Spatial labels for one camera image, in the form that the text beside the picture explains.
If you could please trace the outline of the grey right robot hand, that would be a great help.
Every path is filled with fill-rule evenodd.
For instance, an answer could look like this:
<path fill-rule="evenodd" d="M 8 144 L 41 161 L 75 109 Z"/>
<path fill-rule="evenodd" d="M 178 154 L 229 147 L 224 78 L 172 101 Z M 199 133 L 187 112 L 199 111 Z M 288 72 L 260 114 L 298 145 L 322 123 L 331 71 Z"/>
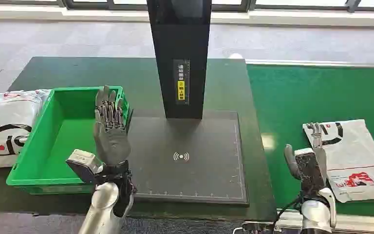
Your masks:
<path fill-rule="evenodd" d="M 312 178 L 320 178 L 323 181 L 323 183 L 326 183 L 326 153 L 322 147 L 322 129 L 320 127 L 320 124 L 317 122 L 309 123 L 307 124 L 307 126 L 308 128 L 313 130 L 311 134 L 311 136 L 313 137 L 312 148 L 293 151 L 292 146 L 290 144 L 286 144 L 284 148 L 284 157 L 286 159 L 286 163 L 290 170 L 290 173 L 295 179 L 302 180 L 302 170 L 307 170 L 307 172 L 309 172 L 309 175 L 311 175 Z M 317 163 L 315 169 L 318 171 L 318 175 L 314 175 L 313 169 L 307 169 L 307 162 L 304 164 L 302 164 L 301 162 L 297 162 L 297 159 L 301 159 L 303 156 Z"/>

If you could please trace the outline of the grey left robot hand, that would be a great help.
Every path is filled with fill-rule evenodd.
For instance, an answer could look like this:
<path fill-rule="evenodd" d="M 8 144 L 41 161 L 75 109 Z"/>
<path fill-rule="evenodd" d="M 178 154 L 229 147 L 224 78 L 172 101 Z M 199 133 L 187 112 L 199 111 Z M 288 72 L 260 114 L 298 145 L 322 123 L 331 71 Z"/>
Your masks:
<path fill-rule="evenodd" d="M 108 85 L 95 96 L 93 138 L 96 156 L 107 165 L 125 161 L 131 152 L 128 140 L 130 107 L 123 89 L 112 90 Z"/>

